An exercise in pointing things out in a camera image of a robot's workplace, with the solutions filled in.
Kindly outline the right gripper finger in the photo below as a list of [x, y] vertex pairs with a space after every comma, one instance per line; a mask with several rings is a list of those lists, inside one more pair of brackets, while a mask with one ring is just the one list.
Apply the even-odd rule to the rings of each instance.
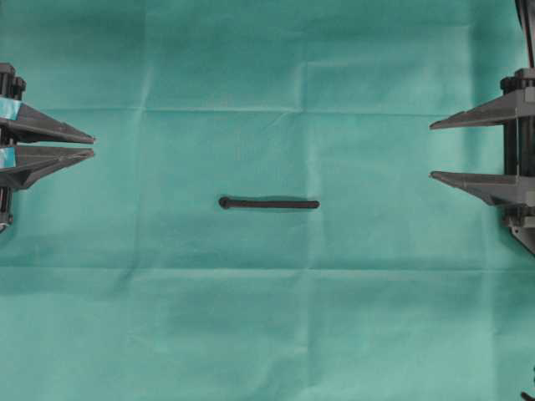
[[514, 175], [487, 175], [432, 171], [430, 178], [463, 190], [489, 206], [517, 206], [518, 183]]
[[453, 114], [430, 125], [430, 129], [493, 126], [504, 124], [517, 116], [515, 97], [502, 96], [467, 111]]

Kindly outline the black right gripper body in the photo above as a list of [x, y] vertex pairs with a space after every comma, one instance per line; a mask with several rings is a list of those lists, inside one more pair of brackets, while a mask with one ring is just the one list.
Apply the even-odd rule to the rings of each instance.
[[[503, 125], [504, 172], [534, 177], [534, 69], [519, 69], [501, 81], [503, 94], [527, 89], [530, 109]], [[502, 213], [512, 237], [534, 254], [534, 207], [508, 206]]]

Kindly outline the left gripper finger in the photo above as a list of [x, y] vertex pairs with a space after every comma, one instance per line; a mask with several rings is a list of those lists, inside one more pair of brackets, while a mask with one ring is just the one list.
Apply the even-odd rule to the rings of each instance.
[[16, 141], [93, 144], [95, 138], [16, 99], [1, 99], [1, 127]]
[[1, 148], [1, 187], [26, 190], [58, 170], [94, 156], [92, 149], [5, 146]]

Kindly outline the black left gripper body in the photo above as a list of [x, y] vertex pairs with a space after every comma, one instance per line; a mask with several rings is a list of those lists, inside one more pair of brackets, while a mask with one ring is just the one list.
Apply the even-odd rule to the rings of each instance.
[[[16, 76], [15, 68], [10, 63], [1, 63], [1, 98], [21, 100], [26, 89], [26, 82]], [[7, 162], [14, 163], [14, 151], [4, 148], [16, 144], [14, 137], [4, 128], [1, 128], [1, 166]], [[1, 232], [4, 232], [13, 223], [11, 213], [13, 190], [6, 186], [1, 187]]]

